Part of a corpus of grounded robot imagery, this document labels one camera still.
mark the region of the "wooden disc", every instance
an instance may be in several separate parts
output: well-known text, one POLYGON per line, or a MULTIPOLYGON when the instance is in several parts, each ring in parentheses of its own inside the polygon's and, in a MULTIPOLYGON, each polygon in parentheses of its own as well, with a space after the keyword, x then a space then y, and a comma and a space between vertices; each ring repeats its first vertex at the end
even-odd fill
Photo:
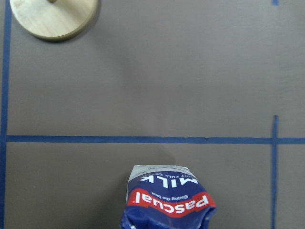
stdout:
POLYGON ((98 0, 10 0, 10 7, 20 25, 34 36, 63 41, 85 28, 98 0))

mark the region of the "red label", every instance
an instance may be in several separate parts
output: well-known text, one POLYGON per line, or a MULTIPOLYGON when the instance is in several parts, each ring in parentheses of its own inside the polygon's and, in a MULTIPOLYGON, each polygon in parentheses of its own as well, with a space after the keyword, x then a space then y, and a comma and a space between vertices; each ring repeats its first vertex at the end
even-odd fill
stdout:
POLYGON ((168 202, 152 196, 144 189, 137 188, 130 194, 127 206, 151 207, 169 217, 180 218, 209 206, 216 207, 216 204, 207 192, 198 193, 188 200, 168 202))

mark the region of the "packaging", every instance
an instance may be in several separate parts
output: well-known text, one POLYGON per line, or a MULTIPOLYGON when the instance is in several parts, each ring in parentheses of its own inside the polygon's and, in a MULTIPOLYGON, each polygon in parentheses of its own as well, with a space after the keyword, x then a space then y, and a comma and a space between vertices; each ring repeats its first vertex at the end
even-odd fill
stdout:
POLYGON ((122 229, 208 229, 216 204, 186 167, 134 166, 122 229))

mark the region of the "gray surface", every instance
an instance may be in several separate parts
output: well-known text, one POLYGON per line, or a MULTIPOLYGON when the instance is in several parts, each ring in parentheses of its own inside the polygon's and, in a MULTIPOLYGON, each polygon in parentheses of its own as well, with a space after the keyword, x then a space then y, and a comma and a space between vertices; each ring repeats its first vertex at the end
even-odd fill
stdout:
MULTIPOLYGON (((279 137, 305 137, 304 9, 103 0, 63 43, 13 19, 8 134, 269 137, 279 115, 279 137)), ((304 226, 303 148, 280 147, 278 229, 304 226)), ((7 156, 5 229, 116 228, 134 164, 188 166, 219 207, 212 229, 270 227, 270 146, 9 143, 7 156)))
POLYGON ((6 228, 119 228, 135 164, 189 167, 219 207, 210 229, 268 228, 269 159, 269 146, 10 143, 6 228))

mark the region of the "round wooden base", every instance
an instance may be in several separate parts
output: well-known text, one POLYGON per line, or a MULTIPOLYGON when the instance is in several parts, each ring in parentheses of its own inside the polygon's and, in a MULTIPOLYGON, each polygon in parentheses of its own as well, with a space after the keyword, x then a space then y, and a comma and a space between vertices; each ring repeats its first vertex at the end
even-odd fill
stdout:
POLYGON ((28 32, 48 41, 80 33, 97 11, 98 0, 10 0, 13 15, 28 32))

